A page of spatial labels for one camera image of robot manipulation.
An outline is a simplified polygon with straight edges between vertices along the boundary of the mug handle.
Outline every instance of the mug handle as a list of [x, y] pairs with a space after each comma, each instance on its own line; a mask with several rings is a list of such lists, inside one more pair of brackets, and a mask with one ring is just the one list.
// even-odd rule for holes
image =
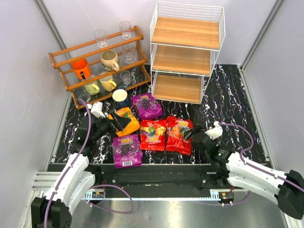
[[115, 71], [119, 71], [120, 67], [119, 67], [118, 63], [113, 62], [113, 64], [114, 64], [113, 69], [114, 69]]
[[96, 89], [96, 92], [98, 92], [98, 93], [100, 92], [100, 89], [97, 85], [93, 84], [93, 87]]
[[110, 81], [110, 83], [113, 85], [112, 89], [116, 88], [117, 85], [116, 85], [115, 81]]
[[85, 74], [84, 74], [84, 72], [83, 71], [80, 71], [80, 75], [81, 75], [81, 77], [83, 78], [83, 79], [85, 79], [86, 77], [85, 77]]

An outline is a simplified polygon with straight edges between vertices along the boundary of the blue cup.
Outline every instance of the blue cup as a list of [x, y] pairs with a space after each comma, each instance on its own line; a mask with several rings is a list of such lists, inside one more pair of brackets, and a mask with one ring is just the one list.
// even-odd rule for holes
[[129, 106], [128, 93], [125, 89], [117, 89], [113, 92], [113, 100], [118, 108], [125, 108]]

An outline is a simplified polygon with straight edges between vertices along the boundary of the wooden shelf board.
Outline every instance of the wooden shelf board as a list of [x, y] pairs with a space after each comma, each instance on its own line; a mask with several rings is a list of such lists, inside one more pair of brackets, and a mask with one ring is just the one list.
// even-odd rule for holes
[[158, 45], [152, 69], [210, 75], [210, 51]]
[[156, 99], [200, 104], [201, 79], [158, 74], [153, 96]]
[[219, 23], [158, 17], [151, 42], [219, 50]]

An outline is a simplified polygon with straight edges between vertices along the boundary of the orange snack bag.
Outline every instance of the orange snack bag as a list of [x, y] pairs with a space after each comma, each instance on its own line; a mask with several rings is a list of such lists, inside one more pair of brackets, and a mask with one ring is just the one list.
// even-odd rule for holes
[[129, 107], [121, 108], [115, 112], [120, 117], [131, 118], [131, 122], [120, 132], [116, 132], [119, 137], [130, 135], [133, 132], [137, 131], [140, 128], [140, 124], [137, 121], [136, 117], [133, 115]]

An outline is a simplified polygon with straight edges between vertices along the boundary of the wire shelf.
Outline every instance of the wire shelf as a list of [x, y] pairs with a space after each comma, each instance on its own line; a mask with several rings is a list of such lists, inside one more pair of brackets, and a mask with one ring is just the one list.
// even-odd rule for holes
[[200, 104], [225, 36], [223, 7], [158, 1], [150, 24], [152, 95]]
[[156, 3], [151, 43], [220, 51], [225, 35], [223, 7]]
[[204, 96], [204, 76], [155, 72], [152, 81], [156, 99], [200, 104]]
[[198, 76], [210, 76], [219, 52], [186, 47], [151, 44], [151, 70]]

